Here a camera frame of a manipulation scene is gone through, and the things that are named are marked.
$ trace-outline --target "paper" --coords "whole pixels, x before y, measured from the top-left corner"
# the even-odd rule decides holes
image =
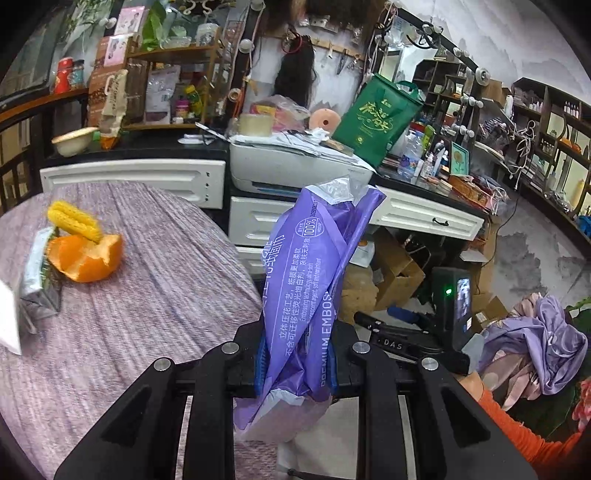
[[[109,39],[105,54],[105,67],[125,63],[129,35],[115,35]]]
[[[0,343],[12,353],[22,355],[18,334],[18,292],[0,281]]]
[[[115,27],[115,35],[139,32],[145,11],[145,7],[122,8]]]

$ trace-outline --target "plastic packaging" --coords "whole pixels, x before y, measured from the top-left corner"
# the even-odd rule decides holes
[[[272,115],[275,118],[273,124],[274,132],[283,132],[286,130],[303,132],[306,130],[304,120],[310,116],[308,109],[282,95],[273,95],[253,103],[250,113]]]
[[[330,346],[345,268],[385,195],[348,178],[302,189],[275,224],[262,259],[265,336],[257,398],[236,399],[236,435],[286,442],[310,428],[336,387]]]

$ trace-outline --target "printer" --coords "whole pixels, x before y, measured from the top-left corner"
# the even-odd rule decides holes
[[[296,135],[230,139],[232,182],[243,192],[297,197],[303,187],[345,176],[364,186],[374,172],[356,155]]]

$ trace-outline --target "hanging hair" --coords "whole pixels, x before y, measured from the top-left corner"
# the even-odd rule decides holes
[[[298,105],[308,108],[312,85],[316,81],[314,46],[309,36],[298,34],[293,27],[290,27],[290,33],[295,38],[289,42],[288,49],[285,50],[281,60],[273,95],[283,95],[291,98]]]

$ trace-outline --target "red canister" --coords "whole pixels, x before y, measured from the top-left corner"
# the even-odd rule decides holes
[[[56,88],[53,93],[65,93],[70,91],[70,74],[74,59],[72,57],[65,57],[57,64]]]

